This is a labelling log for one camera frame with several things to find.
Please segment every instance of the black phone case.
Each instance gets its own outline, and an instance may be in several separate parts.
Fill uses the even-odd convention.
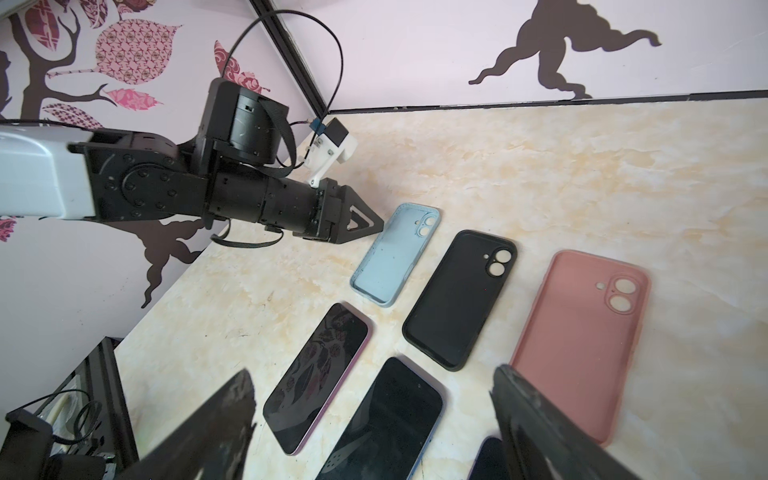
[[[511,259],[501,276],[492,276],[488,268],[499,250],[508,250]],[[443,368],[460,370],[517,257],[510,240],[472,230],[457,233],[403,323],[403,336]]]

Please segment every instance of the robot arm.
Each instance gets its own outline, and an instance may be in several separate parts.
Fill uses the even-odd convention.
[[[217,78],[197,136],[181,145],[134,131],[2,126],[0,212],[98,222],[184,214],[207,227],[234,218],[330,243],[382,231],[351,187],[329,178],[310,186],[286,178],[290,167],[265,167],[280,138],[295,162],[287,113]]]

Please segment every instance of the pink smartphone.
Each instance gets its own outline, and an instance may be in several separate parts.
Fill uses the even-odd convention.
[[[370,329],[341,303],[331,306],[264,403],[264,419],[287,455],[299,452],[368,343]]]

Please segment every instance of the pink patterned leaf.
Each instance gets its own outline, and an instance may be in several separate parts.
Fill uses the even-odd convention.
[[[149,20],[120,20],[96,40],[96,71],[129,85],[143,84],[168,65],[178,27]]]
[[[135,91],[133,88],[120,88],[118,90],[105,91],[104,93],[112,97],[116,104],[130,110],[149,110],[155,105],[162,105],[162,103],[149,94]]]
[[[58,45],[58,21],[53,15],[48,0],[40,0],[30,7],[24,13],[24,20],[29,33],[40,42],[40,45],[50,50],[56,49],[56,45]]]
[[[104,125],[98,123],[91,115],[72,105],[50,104],[43,107],[42,110],[56,120],[68,124],[74,124],[84,128],[104,128]]]
[[[118,12],[135,13],[151,7],[157,0],[113,0],[118,6]]]
[[[219,75],[224,68],[224,64],[227,63],[227,51],[221,46],[218,40],[214,44],[214,58],[216,59],[216,66],[219,69]],[[227,73],[224,75],[229,81],[238,84],[241,87],[245,87],[248,90],[255,91],[260,94],[262,90],[270,91],[269,88],[259,85],[259,81],[256,79],[256,75],[251,71],[240,71],[240,64],[235,60],[235,57],[230,58],[230,62],[227,64]]]
[[[85,16],[91,21],[91,28],[99,28],[107,19],[107,0],[80,0]]]
[[[13,233],[13,226],[16,225],[16,219],[0,218],[0,242],[7,242],[8,237]]]

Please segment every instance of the wall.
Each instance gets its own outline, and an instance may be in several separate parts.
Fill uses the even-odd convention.
[[[338,35],[345,71],[334,109],[768,89],[763,0],[275,3]],[[285,22],[327,99],[335,43],[305,18]],[[520,59],[505,74],[469,84],[510,47],[508,63]]]
[[[244,0],[42,0],[15,25],[0,21],[0,117],[189,140],[219,74],[214,46],[229,48],[253,18]],[[131,31],[155,37],[131,43],[125,36]],[[73,39],[74,57],[52,67],[50,61],[70,57]],[[138,51],[155,51],[157,58],[151,64],[125,58]],[[226,53],[217,53],[222,61]],[[230,69],[228,78],[287,104],[290,121],[311,116],[266,33],[252,31],[235,58],[240,70]],[[143,71],[139,80],[127,76]],[[307,131],[296,128],[297,138]],[[125,336],[211,234],[183,217],[111,226],[0,219],[2,416],[53,390],[102,337]],[[0,422],[0,438],[6,431]]]

